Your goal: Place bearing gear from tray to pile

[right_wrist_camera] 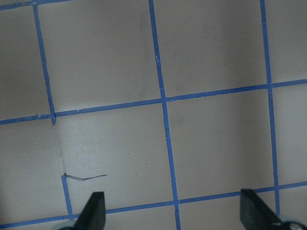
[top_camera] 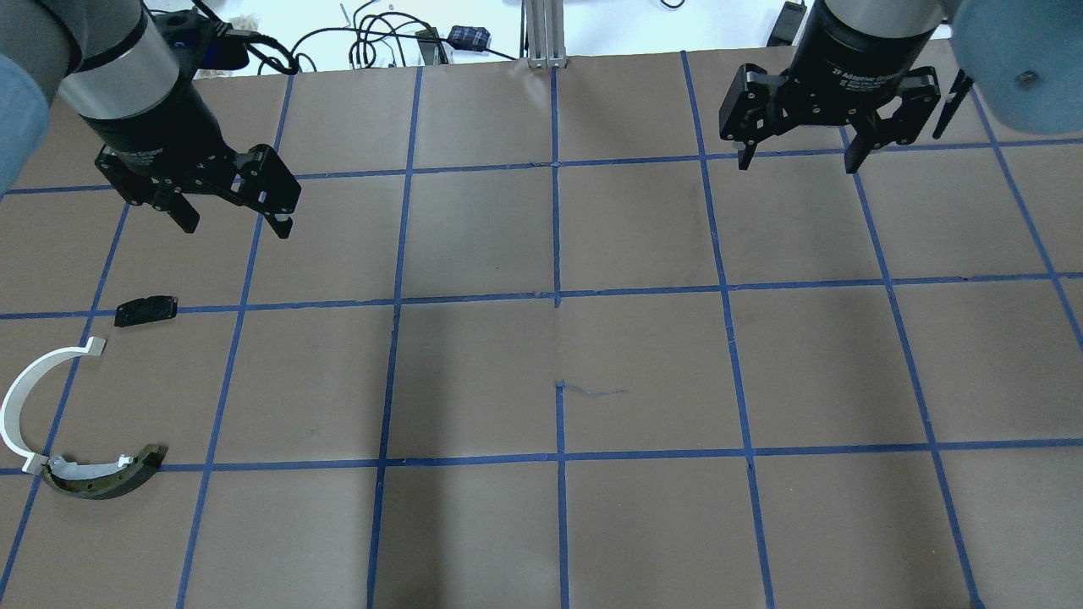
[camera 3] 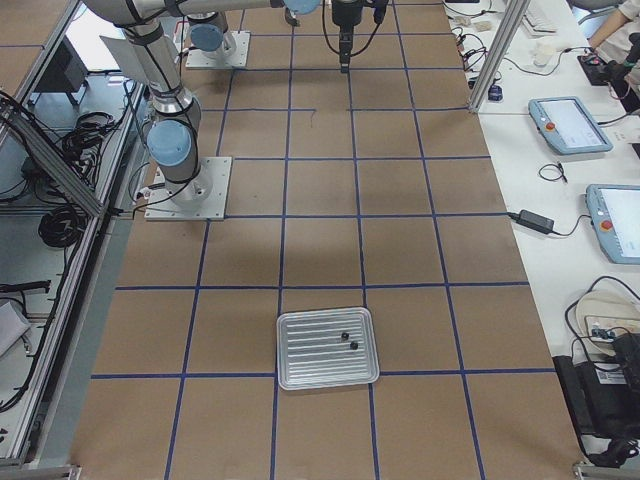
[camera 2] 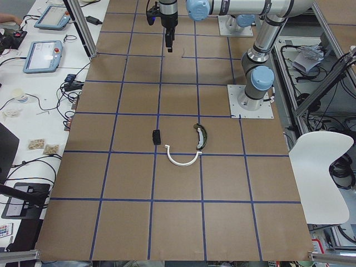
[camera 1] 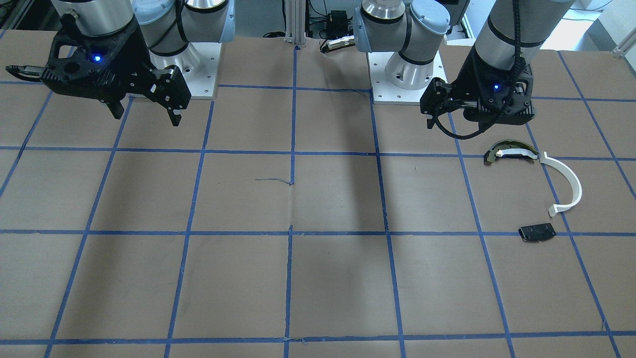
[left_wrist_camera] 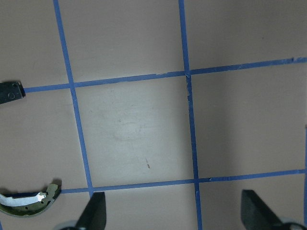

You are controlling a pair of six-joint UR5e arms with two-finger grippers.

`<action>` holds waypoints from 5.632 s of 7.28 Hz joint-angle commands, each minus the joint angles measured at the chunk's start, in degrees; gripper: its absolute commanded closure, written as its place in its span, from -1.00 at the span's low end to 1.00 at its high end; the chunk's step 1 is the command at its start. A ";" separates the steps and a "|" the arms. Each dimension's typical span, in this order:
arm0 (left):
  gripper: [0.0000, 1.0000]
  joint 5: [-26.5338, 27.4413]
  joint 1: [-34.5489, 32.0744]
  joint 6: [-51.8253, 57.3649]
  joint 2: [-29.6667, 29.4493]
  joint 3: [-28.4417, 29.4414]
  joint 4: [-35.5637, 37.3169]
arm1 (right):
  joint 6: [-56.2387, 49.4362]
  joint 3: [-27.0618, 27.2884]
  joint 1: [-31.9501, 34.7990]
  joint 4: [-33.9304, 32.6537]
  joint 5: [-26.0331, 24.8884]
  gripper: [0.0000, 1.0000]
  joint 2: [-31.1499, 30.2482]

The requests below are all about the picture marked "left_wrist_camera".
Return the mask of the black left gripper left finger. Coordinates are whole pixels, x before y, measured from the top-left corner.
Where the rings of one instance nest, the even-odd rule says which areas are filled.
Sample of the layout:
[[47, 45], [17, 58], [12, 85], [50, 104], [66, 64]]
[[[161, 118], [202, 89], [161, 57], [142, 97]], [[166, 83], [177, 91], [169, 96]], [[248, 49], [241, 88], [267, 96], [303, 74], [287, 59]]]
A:
[[75, 228], [77, 230], [104, 230], [106, 228], [106, 197], [104, 192], [93, 193]]

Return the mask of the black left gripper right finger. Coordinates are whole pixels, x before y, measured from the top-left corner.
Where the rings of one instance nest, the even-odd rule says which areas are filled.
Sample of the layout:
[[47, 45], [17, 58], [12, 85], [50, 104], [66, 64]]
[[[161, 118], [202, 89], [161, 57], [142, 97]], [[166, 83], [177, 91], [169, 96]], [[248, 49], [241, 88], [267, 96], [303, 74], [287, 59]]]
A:
[[281, 220], [254, 190], [241, 192], [241, 222], [246, 230], [278, 230]]

